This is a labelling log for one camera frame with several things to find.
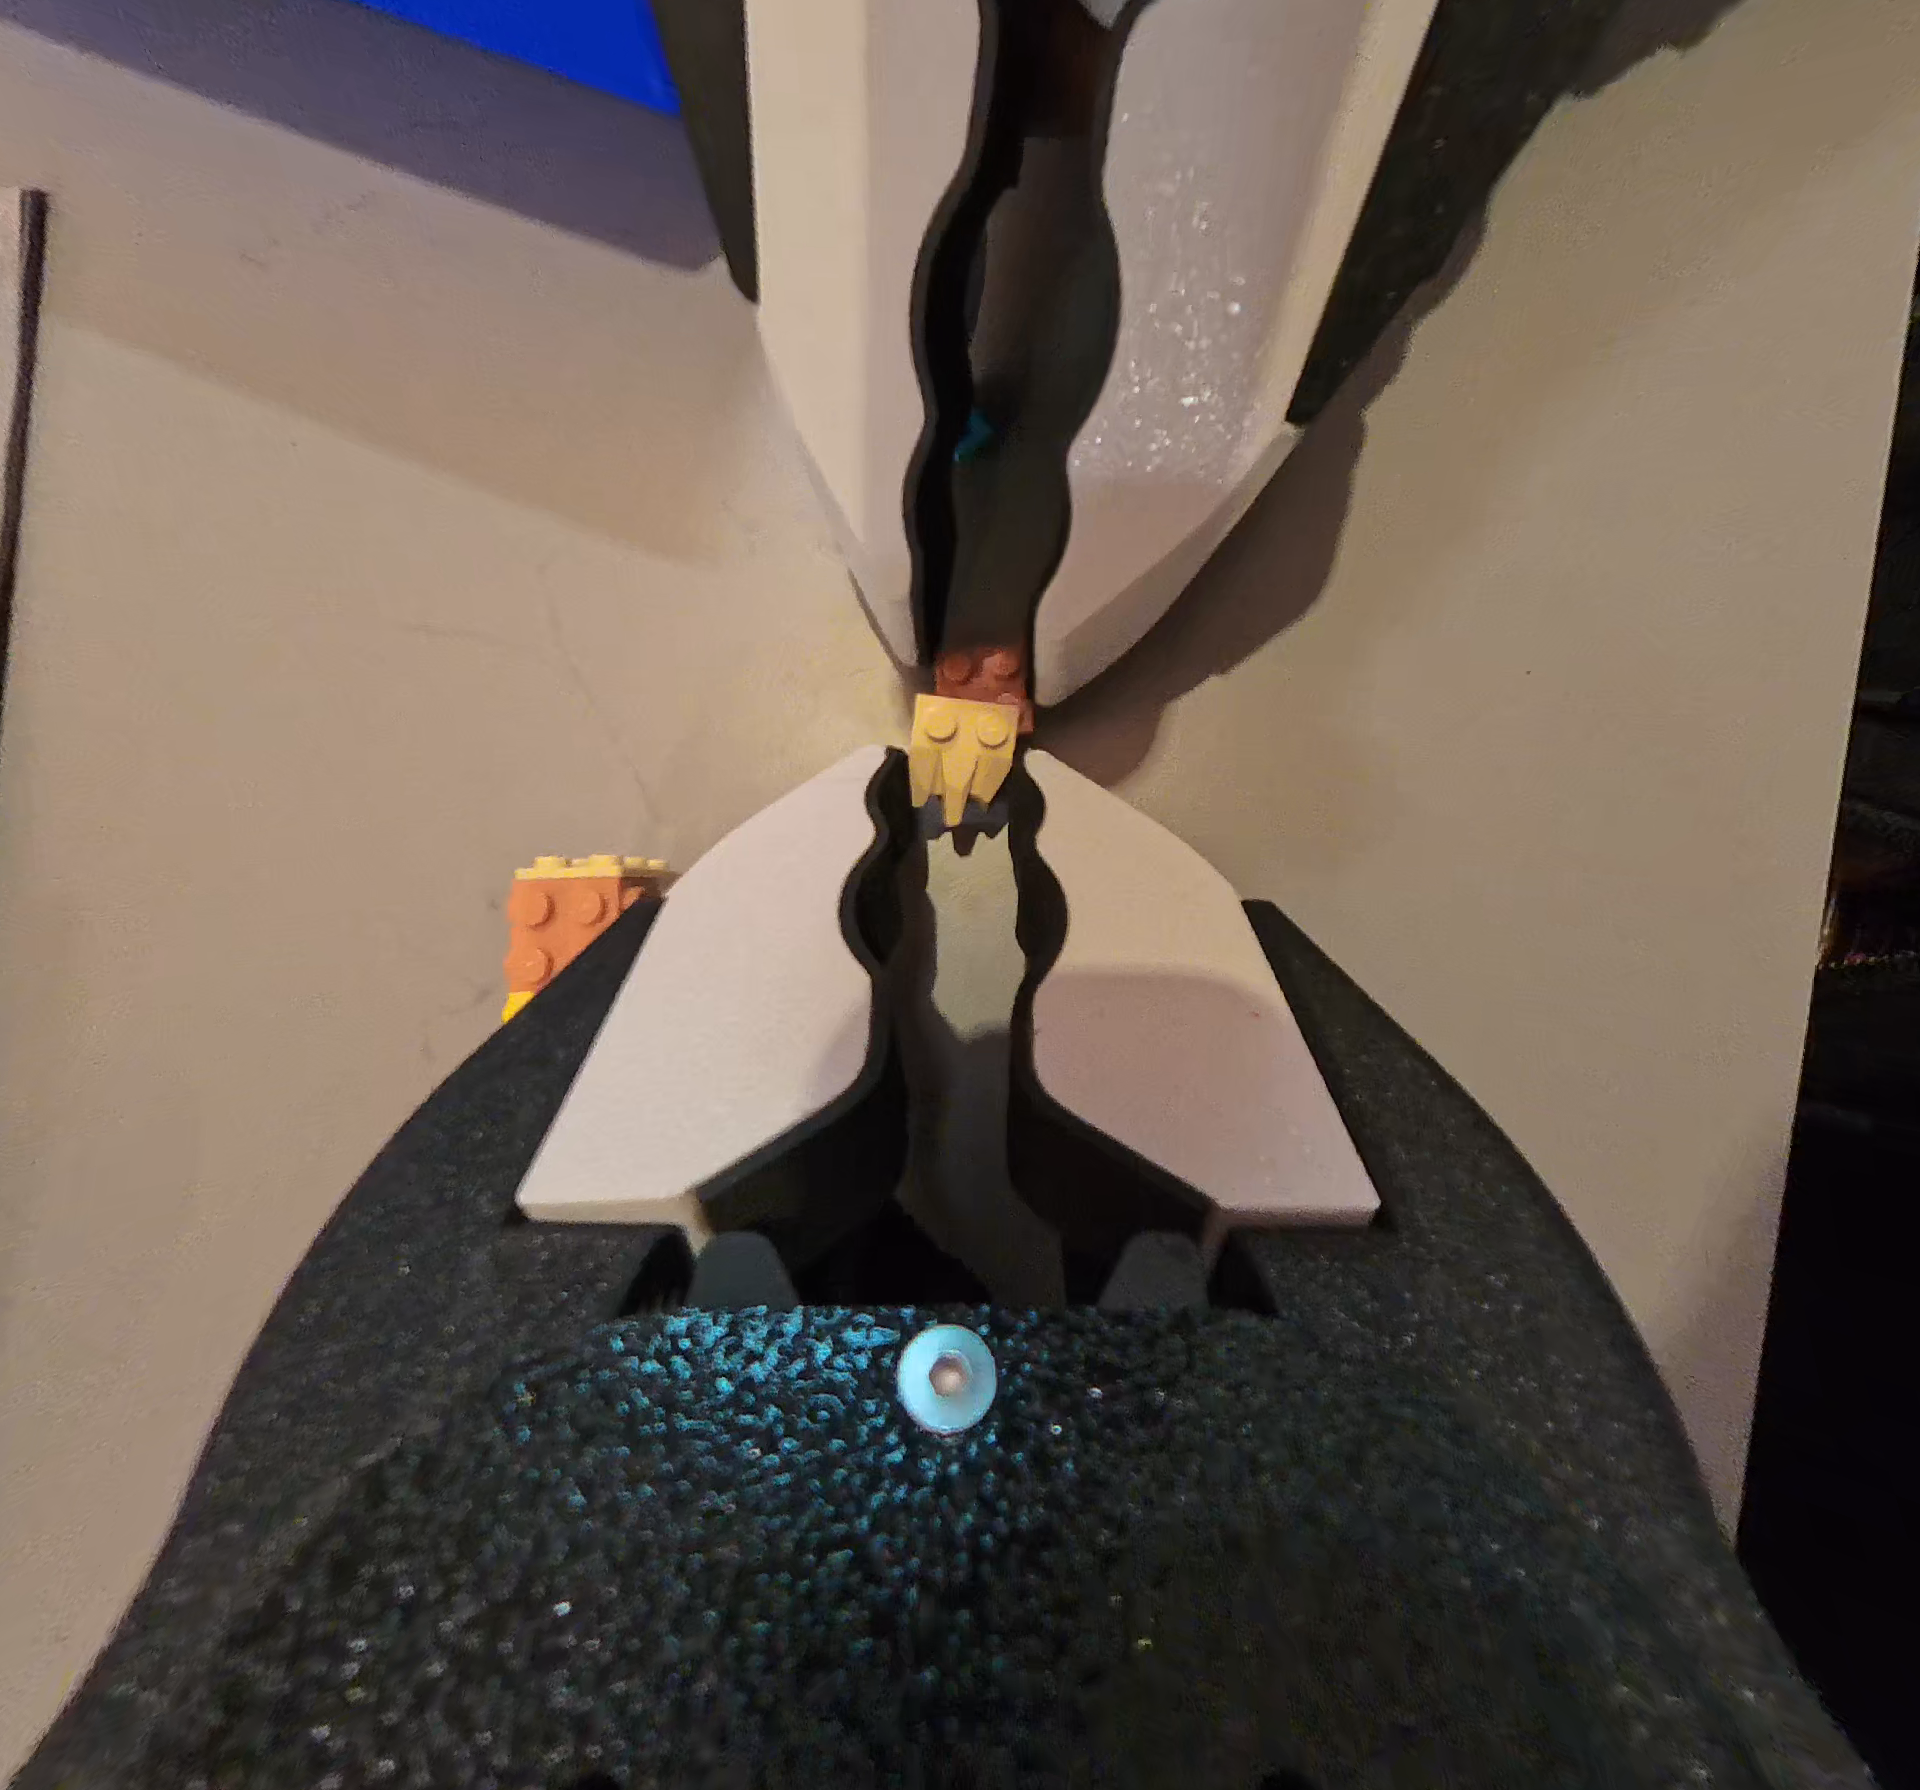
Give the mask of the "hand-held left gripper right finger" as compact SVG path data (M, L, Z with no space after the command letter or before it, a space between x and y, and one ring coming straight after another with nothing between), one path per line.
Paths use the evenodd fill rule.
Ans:
M1046 751L1008 842L1021 1198L1061 1235L1369 1227L1380 1191L1228 878Z

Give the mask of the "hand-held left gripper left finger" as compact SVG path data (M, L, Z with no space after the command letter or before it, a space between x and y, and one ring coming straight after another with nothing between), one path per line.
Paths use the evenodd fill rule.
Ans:
M862 747L654 911L517 1208L533 1222L843 1233L899 1178L889 964L899 748Z

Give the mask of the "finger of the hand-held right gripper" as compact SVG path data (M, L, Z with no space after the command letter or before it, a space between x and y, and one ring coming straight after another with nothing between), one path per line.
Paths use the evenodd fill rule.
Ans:
M994 0L743 1L762 349L877 632L929 662Z
M1296 447L1293 394L1441 0L1126 0L1100 196L1114 350L1066 458L1032 680L1160 623Z

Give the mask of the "long multicoloured lego build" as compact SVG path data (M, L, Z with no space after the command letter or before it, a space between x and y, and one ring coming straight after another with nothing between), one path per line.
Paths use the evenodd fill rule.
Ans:
M679 873L661 860L541 855L518 865L506 894L506 998L511 1020L546 983L635 902L659 902Z

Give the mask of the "yellow toothed lego piece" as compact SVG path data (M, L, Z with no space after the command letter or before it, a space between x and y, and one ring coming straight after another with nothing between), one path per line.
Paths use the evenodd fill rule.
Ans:
M905 747L909 804L927 837L987 828L1034 717L1015 701L925 694Z

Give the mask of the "grey instruction booklet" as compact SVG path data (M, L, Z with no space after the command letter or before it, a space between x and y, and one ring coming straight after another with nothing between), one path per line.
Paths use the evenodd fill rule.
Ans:
M49 197L13 190L3 209L3 682L13 650L26 483L31 452Z

